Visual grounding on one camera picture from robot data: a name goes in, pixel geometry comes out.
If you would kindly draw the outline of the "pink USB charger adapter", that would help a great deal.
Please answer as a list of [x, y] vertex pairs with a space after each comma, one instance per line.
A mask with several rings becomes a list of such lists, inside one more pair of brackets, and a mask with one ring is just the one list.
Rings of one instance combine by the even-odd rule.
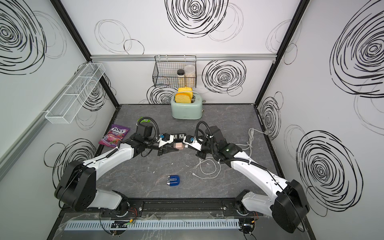
[[184, 144], [183, 143], [174, 143], [174, 148], [176, 148], [178, 150], [183, 150]]

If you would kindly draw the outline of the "black power strip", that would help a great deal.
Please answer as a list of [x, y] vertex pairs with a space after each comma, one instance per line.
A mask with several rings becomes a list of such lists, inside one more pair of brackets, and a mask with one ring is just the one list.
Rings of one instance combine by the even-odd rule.
[[170, 138], [177, 143], [183, 142], [184, 138], [186, 137], [186, 134], [170, 134]]

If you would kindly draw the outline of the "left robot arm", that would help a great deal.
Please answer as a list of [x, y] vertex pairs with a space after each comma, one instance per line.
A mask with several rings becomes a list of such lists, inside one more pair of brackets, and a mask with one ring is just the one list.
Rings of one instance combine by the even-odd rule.
[[112, 150], [84, 162], [70, 162], [56, 187], [55, 197], [73, 210], [108, 209], [118, 217], [130, 210], [128, 198], [116, 191], [97, 189], [97, 180], [119, 164], [140, 155], [146, 149], [159, 155], [175, 152], [174, 135], [160, 134], [157, 125], [137, 124], [136, 132]]

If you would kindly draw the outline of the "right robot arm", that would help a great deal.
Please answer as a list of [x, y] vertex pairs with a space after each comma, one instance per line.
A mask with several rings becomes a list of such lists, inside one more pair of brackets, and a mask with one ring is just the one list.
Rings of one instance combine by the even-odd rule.
[[208, 127], [204, 132], [196, 129], [194, 136], [184, 138], [184, 143], [197, 154], [210, 154], [218, 163], [240, 172], [264, 192], [258, 195], [245, 191], [240, 195], [242, 215], [257, 212], [272, 217], [288, 233], [304, 225], [310, 206], [298, 181], [288, 181], [258, 164], [239, 145], [227, 142], [217, 126]]

